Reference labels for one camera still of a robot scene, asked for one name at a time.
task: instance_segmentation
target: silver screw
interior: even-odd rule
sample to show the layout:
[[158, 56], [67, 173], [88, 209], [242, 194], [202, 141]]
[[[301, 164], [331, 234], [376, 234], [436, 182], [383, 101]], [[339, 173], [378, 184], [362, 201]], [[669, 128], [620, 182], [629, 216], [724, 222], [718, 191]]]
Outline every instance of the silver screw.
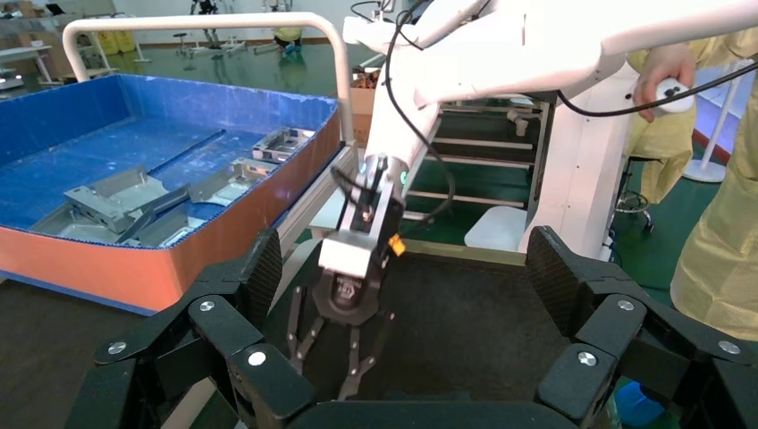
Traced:
[[595, 366], [597, 365], [597, 357], [595, 357], [592, 353], [587, 353], [586, 351], [583, 351], [579, 353], [579, 362], [581, 362], [584, 365], [587, 366]]
[[619, 301], [618, 304], [619, 304], [619, 307], [621, 307], [622, 310], [632, 311], [632, 310], [635, 309], [635, 305], [634, 304], [632, 304], [629, 301], [625, 301], [624, 299], [622, 299], [621, 301]]
[[200, 304], [200, 311], [211, 311], [211, 308], [215, 307], [213, 301], [204, 301]]
[[265, 353], [257, 351], [248, 357], [248, 363], [252, 366], [259, 366], [265, 362]]
[[719, 341], [719, 347], [730, 355], [738, 355], [742, 350], [731, 341]]
[[109, 355], [118, 355], [121, 353], [124, 349], [126, 349], [126, 343], [123, 341], [118, 341], [110, 346], [108, 346], [108, 354]]

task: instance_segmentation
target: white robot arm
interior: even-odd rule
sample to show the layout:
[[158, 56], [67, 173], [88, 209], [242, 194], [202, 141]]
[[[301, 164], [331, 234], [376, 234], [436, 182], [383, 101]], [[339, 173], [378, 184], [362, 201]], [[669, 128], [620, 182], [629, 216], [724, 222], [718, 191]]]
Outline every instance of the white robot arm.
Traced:
[[[605, 55], [758, 25], [754, 0], [524, 3], [436, 0], [416, 25], [403, 27], [424, 50], [397, 38], [391, 70], [382, 70], [357, 177], [363, 189], [352, 188], [339, 230], [324, 240], [319, 264], [326, 272], [358, 282], [379, 275], [388, 239], [400, 225], [401, 190], [424, 142], [392, 105], [382, 84], [387, 79], [404, 114], [428, 135], [443, 101], [576, 86], [595, 73]], [[492, 12], [459, 27], [484, 6]], [[392, 23], [348, 18], [344, 37], [386, 53], [394, 31]]]

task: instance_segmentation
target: black mat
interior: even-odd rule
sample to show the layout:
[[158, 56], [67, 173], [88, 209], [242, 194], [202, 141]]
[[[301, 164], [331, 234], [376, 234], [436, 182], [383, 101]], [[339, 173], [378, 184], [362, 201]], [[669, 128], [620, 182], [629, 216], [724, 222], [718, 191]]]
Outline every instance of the black mat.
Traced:
[[0, 427], [63, 427], [95, 347], [142, 316], [0, 284]]
[[[569, 344], [515, 266], [469, 264], [414, 255], [393, 261], [383, 289], [396, 324], [377, 365], [366, 373], [363, 400], [531, 400], [552, 361]], [[313, 284], [302, 271], [291, 285]], [[291, 290], [269, 316], [268, 342], [288, 355], [285, 330]], [[304, 329], [313, 317], [310, 297]], [[375, 325], [361, 333], [363, 356]], [[317, 399], [336, 398], [347, 374], [349, 331], [328, 324], [311, 349], [306, 377]]]

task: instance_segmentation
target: human hand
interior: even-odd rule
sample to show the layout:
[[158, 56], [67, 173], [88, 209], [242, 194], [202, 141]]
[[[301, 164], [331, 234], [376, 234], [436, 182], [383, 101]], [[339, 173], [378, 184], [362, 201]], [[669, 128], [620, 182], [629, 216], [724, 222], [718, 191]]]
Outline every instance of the human hand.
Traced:
[[[695, 55], [686, 43], [652, 49], [645, 59], [632, 96], [635, 105], [657, 101], [655, 90], [667, 78], [675, 78], [682, 85], [692, 88], [695, 84], [695, 64]], [[643, 110], [639, 114], [648, 122], [655, 120], [650, 109]]]

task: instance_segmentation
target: white controller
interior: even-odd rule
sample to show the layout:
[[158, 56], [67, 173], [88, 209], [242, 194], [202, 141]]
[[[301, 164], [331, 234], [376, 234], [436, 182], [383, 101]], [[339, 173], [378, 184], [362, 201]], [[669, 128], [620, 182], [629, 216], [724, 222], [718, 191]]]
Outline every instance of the white controller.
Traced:
[[[684, 86], [678, 80], [674, 78], [667, 78], [659, 83], [658, 88], [655, 89], [655, 100], [665, 100], [666, 98], [674, 97], [675, 95], [681, 94], [685, 91], [688, 91], [689, 89], [690, 88]], [[665, 116], [667, 114], [681, 114], [683, 112], [686, 112], [692, 108], [692, 105], [694, 103], [695, 97], [690, 96], [677, 101], [672, 101], [671, 103], [666, 103], [665, 105], [659, 105], [658, 107], [654, 107], [650, 110], [653, 112], [653, 115], [655, 115], [656, 118], [660, 118], [661, 116]]]

